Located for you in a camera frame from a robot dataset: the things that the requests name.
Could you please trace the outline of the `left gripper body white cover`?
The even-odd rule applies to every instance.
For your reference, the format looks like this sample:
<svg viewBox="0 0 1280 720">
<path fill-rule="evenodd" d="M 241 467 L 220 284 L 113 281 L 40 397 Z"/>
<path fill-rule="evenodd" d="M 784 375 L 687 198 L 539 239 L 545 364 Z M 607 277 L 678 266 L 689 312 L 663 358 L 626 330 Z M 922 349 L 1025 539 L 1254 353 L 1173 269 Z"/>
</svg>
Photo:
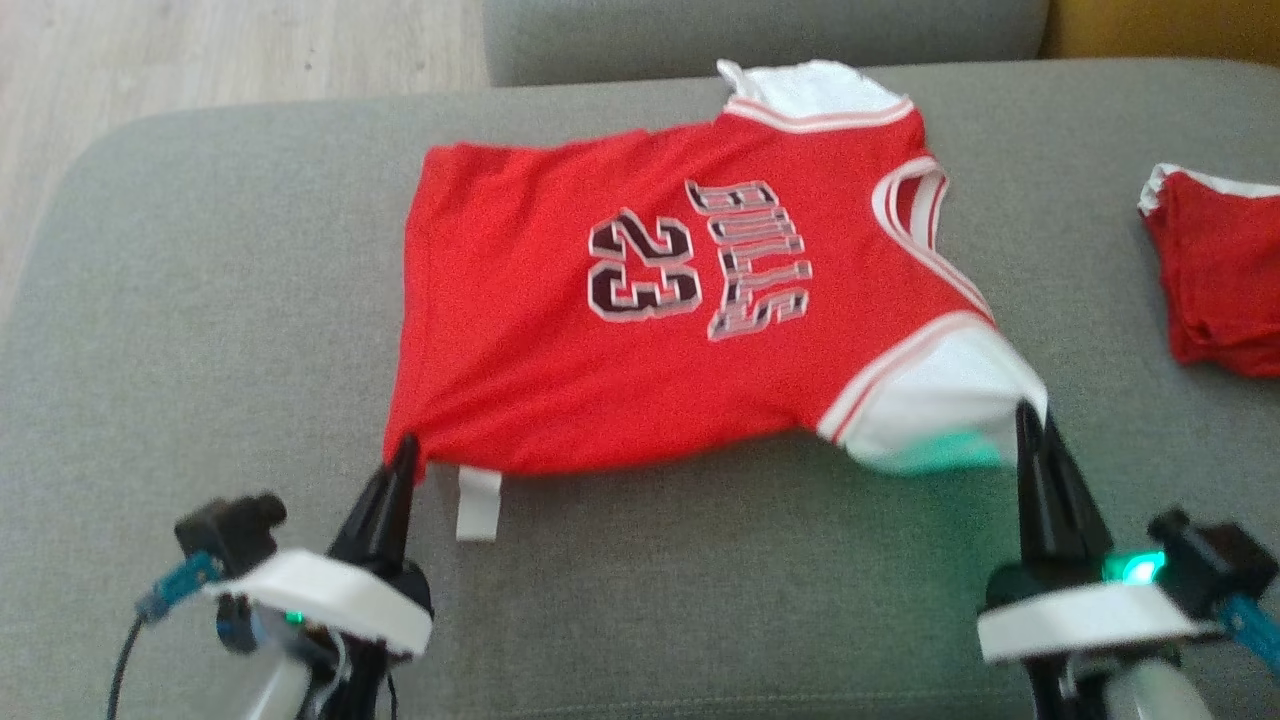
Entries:
<svg viewBox="0 0 1280 720">
<path fill-rule="evenodd" d="M 375 719 L 384 694 L 396 717 L 390 671 L 420 659 L 434 629 L 392 583 L 308 550 L 280 551 L 204 593 L 238 610 L 230 629 L 266 656 L 232 719 Z"/>
</svg>

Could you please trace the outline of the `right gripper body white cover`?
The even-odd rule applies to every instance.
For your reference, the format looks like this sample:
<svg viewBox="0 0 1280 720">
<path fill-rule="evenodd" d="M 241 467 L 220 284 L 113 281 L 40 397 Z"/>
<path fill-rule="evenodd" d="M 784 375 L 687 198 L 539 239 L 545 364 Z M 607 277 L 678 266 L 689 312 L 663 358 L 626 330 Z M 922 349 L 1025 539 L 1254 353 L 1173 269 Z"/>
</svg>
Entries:
<svg viewBox="0 0 1280 720">
<path fill-rule="evenodd" d="M 983 660 L 1016 664 L 1034 719 L 1211 719 L 1179 646 L 1211 637 L 1153 582 L 1092 582 L 1041 591 L 1043 570 L 1000 568 L 977 619 Z"/>
</svg>

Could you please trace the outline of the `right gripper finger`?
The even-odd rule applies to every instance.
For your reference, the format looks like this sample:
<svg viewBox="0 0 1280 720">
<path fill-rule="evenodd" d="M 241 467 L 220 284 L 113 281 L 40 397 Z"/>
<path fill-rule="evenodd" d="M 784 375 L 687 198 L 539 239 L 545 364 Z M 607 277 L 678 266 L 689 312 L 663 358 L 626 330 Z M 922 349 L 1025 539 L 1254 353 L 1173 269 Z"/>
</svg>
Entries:
<svg viewBox="0 0 1280 720">
<path fill-rule="evenodd" d="M 1112 547 L 1091 488 L 1048 418 L 1041 441 L 1041 557 L 1084 562 L 1102 559 Z"/>
<path fill-rule="evenodd" d="M 1056 489 L 1041 415 L 1029 400 L 1015 411 L 1020 560 L 1041 562 L 1056 550 Z"/>
</svg>

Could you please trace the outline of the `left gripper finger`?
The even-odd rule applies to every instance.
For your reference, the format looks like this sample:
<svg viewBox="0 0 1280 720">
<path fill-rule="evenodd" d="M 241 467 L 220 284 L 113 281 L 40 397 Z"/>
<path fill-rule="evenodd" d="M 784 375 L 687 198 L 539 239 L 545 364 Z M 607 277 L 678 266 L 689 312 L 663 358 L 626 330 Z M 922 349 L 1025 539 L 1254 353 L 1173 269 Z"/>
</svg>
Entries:
<svg viewBox="0 0 1280 720">
<path fill-rule="evenodd" d="M 328 556 L 358 568 L 402 568 L 389 562 L 384 551 L 384 512 L 393 459 L 379 468 L 357 497 L 332 542 Z"/>
<path fill-rule="evenodd" d="M 389 562 L 404 562 L 410 514 L 417 477 L 420 443 L 415 434 L 404 434 L 390 464 L 390 479 L 384 512 L 384 551 Z"/>
</svg>

